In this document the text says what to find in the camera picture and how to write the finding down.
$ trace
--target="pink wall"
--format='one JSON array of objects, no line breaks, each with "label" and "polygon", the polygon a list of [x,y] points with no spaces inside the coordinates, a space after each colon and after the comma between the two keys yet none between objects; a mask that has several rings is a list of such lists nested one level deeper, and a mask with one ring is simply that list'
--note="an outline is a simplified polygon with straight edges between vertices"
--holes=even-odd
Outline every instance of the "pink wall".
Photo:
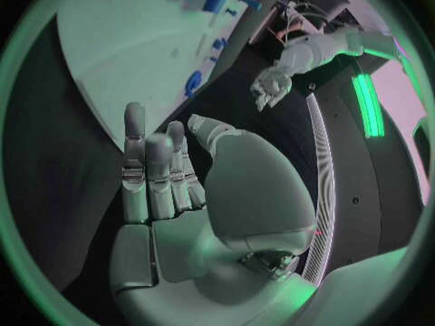
[{"label": "pink wall", "polygon": [[378,99],[389,113],[410,152],[420,184],[421,198],[426,204],[429,195],[429,182],[413,140],[413,130],[426,112],[415,93],[410,80],[399,62],[391,60],[372,75]]}]

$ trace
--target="robotic arm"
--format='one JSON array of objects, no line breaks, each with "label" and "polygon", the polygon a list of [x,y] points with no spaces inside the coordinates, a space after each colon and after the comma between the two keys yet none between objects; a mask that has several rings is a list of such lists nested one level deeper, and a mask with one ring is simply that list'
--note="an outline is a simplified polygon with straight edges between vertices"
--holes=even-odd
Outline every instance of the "robotic arm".
[{"label": "robotic arm", "polygon": [[363,53],[405,61],[392,36],[342,28],[331,34],[306,35],[286,43],[281,58],[264,69],[251,85],[258,111],[274,107],[291,89],[291,76],[329,63],[337,54],[357,57]]}]

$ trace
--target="green light strip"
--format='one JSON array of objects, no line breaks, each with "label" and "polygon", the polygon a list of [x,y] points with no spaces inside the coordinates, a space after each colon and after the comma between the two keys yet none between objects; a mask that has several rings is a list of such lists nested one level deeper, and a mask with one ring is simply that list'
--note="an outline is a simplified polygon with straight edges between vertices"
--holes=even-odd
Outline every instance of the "green light strip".
[{"label": "green light strip", "polygon": [[352,78],[352,84],[360,105],[365,137],[385,136],[381,106],[370,75],[360,74]]}]

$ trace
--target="robotic hand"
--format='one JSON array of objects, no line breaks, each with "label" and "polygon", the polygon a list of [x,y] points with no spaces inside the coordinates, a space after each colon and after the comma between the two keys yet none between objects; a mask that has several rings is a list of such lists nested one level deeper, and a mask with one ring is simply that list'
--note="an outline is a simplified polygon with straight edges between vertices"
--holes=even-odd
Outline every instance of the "robotic hand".
[{"label": "robotic hand", "polygon": [[[188,154],[184,126],[171,122],[166,134],[145,139],[145,113],[138,103],[125,109],[124,218],[129,224],[173,218],[205,206],[204,189]],[[151,211],[146,202],[146,181]]]},{"label": "robotic hand", "polygon": [[304,74],[329,63],[337,54],[360,56],[364,52],[387,59],[402,60],[394,38],[342,28],[331,34],[307,35],[286,43],[281,58],[264,69],[251,85],[258,111],[274,107],[290,90],[291,76]]}]

